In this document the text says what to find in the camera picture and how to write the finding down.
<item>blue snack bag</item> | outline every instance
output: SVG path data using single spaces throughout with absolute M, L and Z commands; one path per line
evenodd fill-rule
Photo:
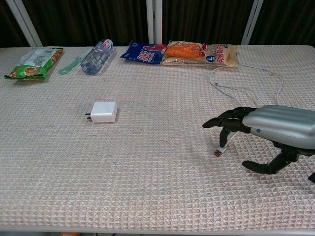
M 166 47 L 167 44 L 137 43 L 132 41 L 121 58 L 146 64 L 160 64 Z

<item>bottle label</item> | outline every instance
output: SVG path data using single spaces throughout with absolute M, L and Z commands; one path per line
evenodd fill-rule
M 106 49 L 107 51 L 110 51 L 112 48 L 112 41 L 109 39 L 106 39 L 105 42 L 102 44 L 102 47 Z

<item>plastic water bottle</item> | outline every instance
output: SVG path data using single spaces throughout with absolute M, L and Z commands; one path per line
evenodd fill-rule
M 84 73 L 95 75 L 108 61 L 113 51 L 114 44 L 110 39 L 99 41 L 81 62 Z

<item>beige waffle fabric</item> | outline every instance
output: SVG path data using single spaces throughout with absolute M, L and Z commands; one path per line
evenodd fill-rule
M 58 70 L 83 48 L 66 47 L 43 82 L 0 80 L 0 226 L 81 227 L 104 231 L 216 232 L 315 230 L 315 158 L 301 156 L 278 174 L 245 169 L 279 153 L 238 134 L 220 158 L 220 129 L 202 124 L 238 107 L 209 83 L 213 68 L 145 65 L 114 54 L 96 76 Z M 9 74 L 30 48 L 0 49 Z M 284 77 L 282 105 L 315 110 L 315 49 L 240 46 L 239 61 Z M 214 82 L 245 86 L 276 103 L 280 79 L 239 67 Z M 244 106 L 262 104 L 225 90 Z M 94 102 L 116 101 L 115 123 L 85 117 Z

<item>dark curtain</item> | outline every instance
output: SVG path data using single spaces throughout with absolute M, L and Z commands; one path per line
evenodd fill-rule
M 0 47 L 29 47 L 8 4 L 0 0 Z
M 250 44 L 315 45 L 315 0 L 264 0 Z
M 148 42 L 145 0 L 23 0 L 44 46 Z
M 241 44 L 253 0 L 163 0 L 163 43 Z

